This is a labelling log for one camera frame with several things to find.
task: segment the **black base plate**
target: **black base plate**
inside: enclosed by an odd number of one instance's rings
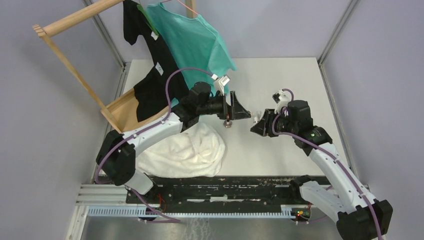
[[[297,176],[215,176],[192,178],[150,177],[155,186],[144,196],[167,213],[280,213],[281,205],[307,205],[289,188]],[[313,176],[320,185],[329,185],[325,176]],[[227,197],[215,201],[211,197]],[[127,204],[141,204],[129,192]]]

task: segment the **clothes hanger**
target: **clothes hanger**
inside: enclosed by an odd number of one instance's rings
[[[165,1],[161,1],[160,3],[166,3],[172,0],[165,0]],[[183,5],[185,8],[187,8],[188,10],[192,11],[194,14],[199,15],[197,12],[195,12],[193,9],[191,9],[189,6],[185,5],[183,2],[181,2],[180,0],[177,0],[181,5]]]

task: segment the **metal track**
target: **metal track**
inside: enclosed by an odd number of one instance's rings
[[[134,207],[144,204],[128,204],[125,202],[128,191],[124,186],[112,184],[83,184],[76,199],[76,206],[122,206]],[[157,208],[159,204],[150,204]]]
[[[146,212],[145,206],[90,206],[87,215],[91,217],[136,217],[156,218],[157,215]],[[252,213],[165,213],[173,218],[225,218],[225,219],[294,219],[291,207],[281,207],[281,212]]]

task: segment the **white cloth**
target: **white cloth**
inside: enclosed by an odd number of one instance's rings
[[[225,148],[217,131],[199,122],[143,151],[136,165],[163,178],[213,177],[221,170]]]

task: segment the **wooden clothes rack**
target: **wooden clothes rack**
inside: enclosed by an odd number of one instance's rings
[[[100,111],[103,116],[107,119],[110,125],[119,133],[137,129],[143,125],[146,125],[162,115],[164,115],[168,108],[164,108],[156,115],[138,122],[136,116],[137,106],[139,105],[138,100],[134,96],[134,89],[127,91],[119,98],[114,100],[108,105],[105,105],[93,89],[87,84],[83,76],[75,69],[72,63],[66,58],[63,52],[56,46],[51,37],[54,37],[63,31],[109,9],[116,4],[123,2],[124,0],[100,0],[93,3],[77,12],[72,13],[58,21],[55,21],[45,27],[40,27],[36,24],[32,26],[37,35],[47,44],[47,46],[56,54],[59,60],[65,65],[65,67],[72,73],[72,75],[78,80],[78,82],[85,88],[90,94],[94,101],[100,106]],[[195,9],[195,0],[185,0],[185,4]],[[189,18],[195,18],[195,14],[187,9],[187,16]]]

